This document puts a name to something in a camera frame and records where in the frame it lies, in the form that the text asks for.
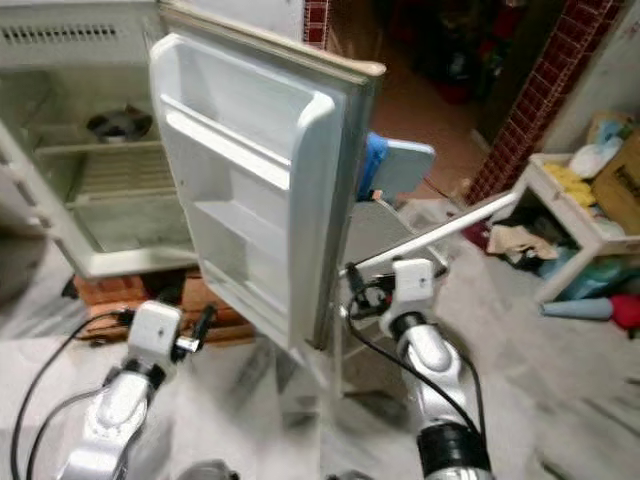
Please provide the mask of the red brick fridge base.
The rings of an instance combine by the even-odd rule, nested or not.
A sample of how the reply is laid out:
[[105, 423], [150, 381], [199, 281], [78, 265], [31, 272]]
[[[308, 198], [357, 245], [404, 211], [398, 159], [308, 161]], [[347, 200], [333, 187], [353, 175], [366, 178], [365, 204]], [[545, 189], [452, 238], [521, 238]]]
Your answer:
[[207, 323], [206, 346], [243, 346], [256, 337], [255, 328], [227, 301], [212, 293], [195, 268], [96, 280], [76, 276], [73, 283], [79, 300], [86, 303], [93, 319], [78, 338], [99, 346], [127, 338], [128, 326], [110, 315], [111, 311], [138, 307], [147, 300], [163, 302], [182, 311], [180, 334], [183, 337], [193, 332], [207, 307], [215, 308], [214, 317]]

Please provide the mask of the white fridge door with shelves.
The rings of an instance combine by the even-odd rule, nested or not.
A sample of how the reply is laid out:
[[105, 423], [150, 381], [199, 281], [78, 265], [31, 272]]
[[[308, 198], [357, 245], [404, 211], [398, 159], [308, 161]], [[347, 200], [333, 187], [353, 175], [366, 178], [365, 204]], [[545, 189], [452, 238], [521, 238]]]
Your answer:
[[207, 285], [285, 349], [324, 349], [378, 61], [160, 0], [148, 58], [166, 160]]

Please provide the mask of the black item inside fridge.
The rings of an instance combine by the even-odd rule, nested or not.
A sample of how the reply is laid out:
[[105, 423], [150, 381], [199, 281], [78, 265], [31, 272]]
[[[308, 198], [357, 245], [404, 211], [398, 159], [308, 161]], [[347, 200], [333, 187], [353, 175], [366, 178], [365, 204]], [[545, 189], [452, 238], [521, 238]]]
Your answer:
[[154, 116], [132, 105], [91, 116], [84, 127], [100, 143], [129, 143], [145, 140]]

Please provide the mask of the white open fridge body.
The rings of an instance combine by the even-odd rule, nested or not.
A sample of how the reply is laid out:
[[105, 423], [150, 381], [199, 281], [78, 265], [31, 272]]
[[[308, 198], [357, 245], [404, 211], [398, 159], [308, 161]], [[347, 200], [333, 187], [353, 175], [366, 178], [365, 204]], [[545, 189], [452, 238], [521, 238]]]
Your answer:
[[195, 252], [154, 119], [145, 140], [100, 143], [84, 124], [125, 105], [154, 116], [155, 0], [3, 0], [4, 197], [79, 275], [191, 268]]

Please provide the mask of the light blue plastic stool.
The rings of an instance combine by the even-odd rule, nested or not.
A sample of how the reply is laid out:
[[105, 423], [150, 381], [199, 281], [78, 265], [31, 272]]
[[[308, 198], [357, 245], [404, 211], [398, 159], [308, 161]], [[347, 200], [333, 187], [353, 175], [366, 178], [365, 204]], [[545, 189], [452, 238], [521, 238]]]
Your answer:
[[380, 200], [394, 204], [401, 195], [416, 189], [435, 163], [433, 146], [406, 140], [388, 140], [367, 133], [366, 157], [358, 182], [357, 200]]

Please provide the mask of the grey robot left leg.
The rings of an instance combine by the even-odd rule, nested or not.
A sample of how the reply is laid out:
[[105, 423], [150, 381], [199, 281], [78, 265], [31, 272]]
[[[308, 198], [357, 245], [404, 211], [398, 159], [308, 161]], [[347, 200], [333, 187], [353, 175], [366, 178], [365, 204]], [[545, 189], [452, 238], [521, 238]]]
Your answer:
[[184, 468], [175, 480], [241, 480], [241, 476], [223, 460], [202, 460]]

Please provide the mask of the beige crumpled cloth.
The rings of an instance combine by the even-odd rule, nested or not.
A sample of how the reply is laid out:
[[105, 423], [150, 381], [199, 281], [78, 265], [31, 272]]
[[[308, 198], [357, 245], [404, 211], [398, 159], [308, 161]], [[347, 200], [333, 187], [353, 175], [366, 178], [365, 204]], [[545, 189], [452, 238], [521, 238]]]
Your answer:
[[508, 259], [521, 259], [531, 253], [535, 259], [556, 260], [558, 252], [545, 239], [535, 236], [525, 227], [494, 225], [489, 232], [486, 252], [492, 255], [506, 255]]

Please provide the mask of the blue and red floor item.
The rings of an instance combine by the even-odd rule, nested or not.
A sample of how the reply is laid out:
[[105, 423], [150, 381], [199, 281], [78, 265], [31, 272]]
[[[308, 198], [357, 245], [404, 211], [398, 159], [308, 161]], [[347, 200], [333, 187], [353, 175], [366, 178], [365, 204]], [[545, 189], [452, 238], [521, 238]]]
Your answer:
[[541, 315], [567, 319], [612, 323], [632, 335], [640, 335], [640, 294], [613, 294], [609, 297], [588, 298], [544, 303]]

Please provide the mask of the beige open shelf unit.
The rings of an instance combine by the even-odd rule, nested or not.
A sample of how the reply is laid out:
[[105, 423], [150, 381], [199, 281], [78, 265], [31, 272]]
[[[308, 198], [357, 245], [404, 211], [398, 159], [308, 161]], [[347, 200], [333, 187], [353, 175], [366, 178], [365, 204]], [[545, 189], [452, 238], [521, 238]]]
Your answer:
[[577, 205], [564, 192], [561, 184], [545, 172], [547, 165], [564, 165], [570, 161], [568, 154], [534, 154], [529, 164], [511, 189], [515, 202], [493, 215], [495, 221], [507, 218], [521, 205], [536, 200], [554, 216], [576, 242], [579, 252], [568, 257], [567, 264], [548, 276], [532, 296], [536, 302], [556, 300], [559, 293], [577, 278], [577, 275], [599, 257], [620, 257], [631, 268], [640, 268], [640, 236], [623, 236], [605, 232], [596, 224], [594, 216], [585, 207]]

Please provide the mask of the yellow cloth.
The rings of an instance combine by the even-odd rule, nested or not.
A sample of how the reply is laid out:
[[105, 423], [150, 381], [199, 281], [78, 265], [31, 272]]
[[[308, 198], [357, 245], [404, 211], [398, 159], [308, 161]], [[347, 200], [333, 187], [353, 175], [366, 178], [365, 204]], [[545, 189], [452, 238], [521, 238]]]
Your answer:
[[564, 165], [544, 164], [543, 168], [577, 205], [589, 209], [596, 204], [593, 188], [579, 174]]

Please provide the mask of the white plastic bag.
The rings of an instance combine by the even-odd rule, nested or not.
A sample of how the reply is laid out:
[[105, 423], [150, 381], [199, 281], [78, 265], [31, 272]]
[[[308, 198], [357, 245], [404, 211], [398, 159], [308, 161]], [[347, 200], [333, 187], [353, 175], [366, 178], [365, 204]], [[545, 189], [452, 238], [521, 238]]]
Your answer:
[[609, 137], [603, 143], [586, 143], [572, 155], [568, 169], [577, 177], [594, 178], [621, 150], [623, 143], [625, 140], [618, 136]]

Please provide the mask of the red tiled pillar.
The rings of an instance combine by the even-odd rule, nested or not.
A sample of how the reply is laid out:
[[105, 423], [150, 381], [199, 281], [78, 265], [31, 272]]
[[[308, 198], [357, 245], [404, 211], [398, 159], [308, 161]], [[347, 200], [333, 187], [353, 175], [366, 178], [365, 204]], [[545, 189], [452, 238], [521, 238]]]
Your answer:
[[529, 0], [531, 12], [516, 29], [495, 91], [481, 110], [476, 136], [486, 156], [468, 178], [463, 204], [515, 184], [609, 33], [637, 1]]

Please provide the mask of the brown cardboard box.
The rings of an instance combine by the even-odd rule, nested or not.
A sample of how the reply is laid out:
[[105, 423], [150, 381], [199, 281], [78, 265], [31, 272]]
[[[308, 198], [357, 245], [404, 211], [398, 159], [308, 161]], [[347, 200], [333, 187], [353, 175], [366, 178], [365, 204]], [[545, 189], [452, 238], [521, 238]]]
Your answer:
[[627, 236], [640, 236], [640, 128], [591, 180], [596, 204]]

